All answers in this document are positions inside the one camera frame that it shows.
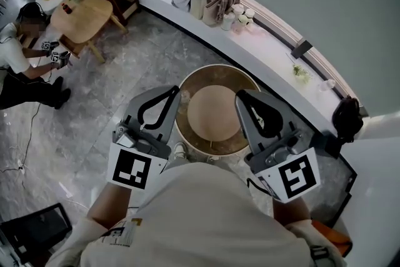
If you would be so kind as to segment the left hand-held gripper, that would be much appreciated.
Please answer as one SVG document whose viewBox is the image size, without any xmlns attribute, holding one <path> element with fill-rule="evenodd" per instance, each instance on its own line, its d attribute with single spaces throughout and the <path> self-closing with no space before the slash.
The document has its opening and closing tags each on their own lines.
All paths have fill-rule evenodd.
<svg viewBox="0 0 400 267">
<path fill-rule="evenodd" d="M 156 122 L 145 121 L 144 113 L 164 100 Z M 180 100 L 178 86 L 156 87 L 130 100 L 122 123 L 112 132 L 107 182 L 132 190 L 146 190 L 155 182 L 171 154 L 162 141 L 169 141 Z"/>
</svg>

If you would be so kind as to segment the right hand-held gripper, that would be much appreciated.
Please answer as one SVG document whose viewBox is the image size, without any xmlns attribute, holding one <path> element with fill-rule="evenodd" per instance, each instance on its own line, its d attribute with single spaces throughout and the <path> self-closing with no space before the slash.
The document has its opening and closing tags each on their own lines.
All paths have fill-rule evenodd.
<svg viewBox="0 0 400 267">
<path fill-rule="evenodd" d="M 242 89 L 235 95 L 235 108 L 252 152 L 245 162 L 261 183 L 248 178 L 248 186 L 288 203 L 321 184 L 316 151 L 304 148 L 303 133 L 282 138 L 296 129 L 294 113 L 286 103 L 262 91 Z M 268 147 L 268 138 L 282 139 Z"/>
</svg>

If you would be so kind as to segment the person's left forearm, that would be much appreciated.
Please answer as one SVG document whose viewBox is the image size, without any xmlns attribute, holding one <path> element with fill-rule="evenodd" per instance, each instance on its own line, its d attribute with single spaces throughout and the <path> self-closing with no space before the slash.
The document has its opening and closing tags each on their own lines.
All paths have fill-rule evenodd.
<svg viewBox="0 0 400 267">
<path fill-rule="evenodd" d="M 94 204 L 90 207 L 87 217 L 106 229 L 126 217 L 131 189 L 113 183 L 107 183 Z"/>
</svg>

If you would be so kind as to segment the person's right forearm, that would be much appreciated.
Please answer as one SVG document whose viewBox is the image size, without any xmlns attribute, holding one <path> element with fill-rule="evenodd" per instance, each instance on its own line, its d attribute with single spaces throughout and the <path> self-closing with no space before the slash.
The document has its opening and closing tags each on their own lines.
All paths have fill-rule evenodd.
<svg viewBox="0 0 400 267">
<path fill-rule="evenodd" d="M 274 219 L 283 226 L 311 219 L 309 209 L 302 198 L 294 199 L 288 203 L 273 199 L 272 209 Z"/>
</svg>

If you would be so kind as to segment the small green plant sprig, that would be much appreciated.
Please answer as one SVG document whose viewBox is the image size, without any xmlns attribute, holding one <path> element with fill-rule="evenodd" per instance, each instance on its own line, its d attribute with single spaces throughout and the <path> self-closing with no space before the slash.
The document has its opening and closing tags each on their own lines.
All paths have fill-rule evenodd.
<svg viewBox="0 0 400 267">
<path fill-rule="evenodd" d="M 307 84 L 312 78 L 310 73 L 298 64 L 293 64 L 292 71 L 294 77 L 300 83 Z"/>
</svg>

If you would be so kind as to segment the white curved window bench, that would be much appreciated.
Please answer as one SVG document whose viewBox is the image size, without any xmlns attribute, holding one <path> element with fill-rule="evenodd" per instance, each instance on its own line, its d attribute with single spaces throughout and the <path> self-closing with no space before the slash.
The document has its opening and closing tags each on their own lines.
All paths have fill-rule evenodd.
<svg viewBox="0 0 400 267">
<path fill-rule="evenodd" d="M 232 59 L 318 130 L 336 133 L 332 116 L 340 102 L 339 96 L 332 89 L 320 92 L 319 85 L 323 79 L 303 61 L 291 61 L 289 48 L 267 31 L 258 28 L 253 33 L 243 31 L 236 34 L 219 26 L 210 27 L 190 13 L 175 8 L 171 0 L 139 0 L 139 3 Z M 302 66 L 310 73 L 312 78 L 307 84 L 296 80 L 292 72 L 293 64 Z"/>
</svg>

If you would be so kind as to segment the clear glass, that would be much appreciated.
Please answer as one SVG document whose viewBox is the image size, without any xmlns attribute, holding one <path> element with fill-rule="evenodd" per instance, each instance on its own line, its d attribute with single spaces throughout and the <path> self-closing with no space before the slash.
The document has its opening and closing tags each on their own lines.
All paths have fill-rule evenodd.
<svg viewBox="0 0 400 267">
<path fill-rule="evenodd" d="M 329 91 L 331 89 L 334 89 L 335 85 L 336 81 L 334 79 L 327 79 L 319 85 L 319 90 L 320 92 Z"/>
</svg>

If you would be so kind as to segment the black box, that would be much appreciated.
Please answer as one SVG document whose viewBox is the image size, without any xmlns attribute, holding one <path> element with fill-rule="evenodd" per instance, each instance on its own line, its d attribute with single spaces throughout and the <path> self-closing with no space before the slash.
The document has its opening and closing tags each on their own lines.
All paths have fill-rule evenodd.
<svg viewBox="0 0 400 267">
<path fill-rule="evenodd" d="M 321 136 L 321 149 L 332 158 L 338 158 L 341 152 L 343 142 L 335 135 L 324 132 Z"/>
</svg>

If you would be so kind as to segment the black backpack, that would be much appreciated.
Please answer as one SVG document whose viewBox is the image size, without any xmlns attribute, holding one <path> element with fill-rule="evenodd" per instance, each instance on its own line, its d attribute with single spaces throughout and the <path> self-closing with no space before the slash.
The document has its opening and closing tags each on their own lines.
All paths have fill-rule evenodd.
<svg viewBox="0 0 400 267">
<path fill-rule="evenodd" d="M 354 142 L 355 135 L 364 125 L 362 118 L 359 101 L 356 98 L 347 96 L 340 101 L 333 112 L 332 124 L 342 145 Z"/>
</svg>

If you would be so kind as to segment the white lidded cup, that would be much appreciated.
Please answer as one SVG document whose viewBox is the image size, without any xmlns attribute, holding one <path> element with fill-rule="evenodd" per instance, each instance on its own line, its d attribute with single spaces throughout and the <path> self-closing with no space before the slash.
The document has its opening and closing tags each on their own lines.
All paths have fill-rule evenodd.
<svg viewBox="0 0 400 267">
<path fill-rule="evenodd" d="M 233 12 L 229 12 L 227 14 L 224 14 L 222 23 L 221 23 L 221 29 L 225 31 L 229 31 L 232 27 L 233 22 L 236 20 L 236 16 Z"/>
</svg>

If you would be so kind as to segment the person's cream t-shirt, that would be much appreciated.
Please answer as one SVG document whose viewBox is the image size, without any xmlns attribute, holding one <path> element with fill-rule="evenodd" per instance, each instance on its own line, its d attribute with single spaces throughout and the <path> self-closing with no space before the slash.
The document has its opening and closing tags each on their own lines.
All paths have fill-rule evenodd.
<svg viewBox="0 0 400 267">
<path fill-rule="evenodd" d="M 88 217 L 46 267 L 346 267 L 311 223 L 283 226 L 240 178 L 206 163 L 163 172 L 132 215 L 106 229 Z"/>
</svg>

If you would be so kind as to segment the cream tote bag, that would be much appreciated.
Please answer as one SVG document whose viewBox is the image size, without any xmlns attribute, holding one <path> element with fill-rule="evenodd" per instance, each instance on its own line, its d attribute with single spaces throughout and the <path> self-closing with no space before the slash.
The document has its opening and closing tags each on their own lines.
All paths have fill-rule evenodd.
<svg viewBox="0 0 400 267">
<path fill-rule="evenodd" d="M 190 10 L 192 16 L 196 19 L 201 20 L 204 14 L 204 7 L 207 4 L 207 0 L 190 0 Z"/>
<path fill-rule="evenodd" d="M 220 0 L 209 1 L 203 9 L 202 21 L 208 26 L 214 26 L 217 23 Z"/>
</svg>

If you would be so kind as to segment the square light wooden table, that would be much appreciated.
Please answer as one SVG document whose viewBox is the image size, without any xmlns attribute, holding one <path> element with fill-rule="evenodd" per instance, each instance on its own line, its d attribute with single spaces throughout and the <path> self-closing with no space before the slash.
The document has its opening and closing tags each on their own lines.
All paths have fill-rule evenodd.
<svg viewBox="0 0 400 267">
<path fill-rule="evenodd" d="M 71 8 L 71 13 L 64 12 L 62 3 Z M 52 13 L 51 25 L 61 33 L 60 45 L 75 57 L 88 46 L 100 63 L 105 60 L 94 45 L 94 38 L 100 30 L 112 21 L 122 32 L 127 33 L 113 14 L 113 6 L 107 0 L 64 0 Z"/>
</svg>

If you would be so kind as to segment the orange bag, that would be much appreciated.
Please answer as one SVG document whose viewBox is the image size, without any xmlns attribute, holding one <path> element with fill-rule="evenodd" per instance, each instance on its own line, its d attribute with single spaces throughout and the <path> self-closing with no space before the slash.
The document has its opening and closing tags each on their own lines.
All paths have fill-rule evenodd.
<svg viewBox="0 0 400 267">
<path fill-rule="evenodd" d="M 341 253 L 342 257 L 345 258 L 353 248 L 353 241 L 351 238 L 344 233 L 336 231 L 321 222 L 312 219 L 312 225 L 325 236 Z"/>
</svg>

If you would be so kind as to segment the black framed monitor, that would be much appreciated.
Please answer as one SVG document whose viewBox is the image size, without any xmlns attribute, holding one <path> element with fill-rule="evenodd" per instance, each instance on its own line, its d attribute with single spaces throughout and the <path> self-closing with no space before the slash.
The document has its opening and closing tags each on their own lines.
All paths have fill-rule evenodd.
<svg viewBox="0 0 400 267">
<path fill-rule="evenodd" d="M 61 203 L 0 223 L 0 232 L 22 264 L 50 250 L 71 230 L 71 222 Z"/>
</svg>

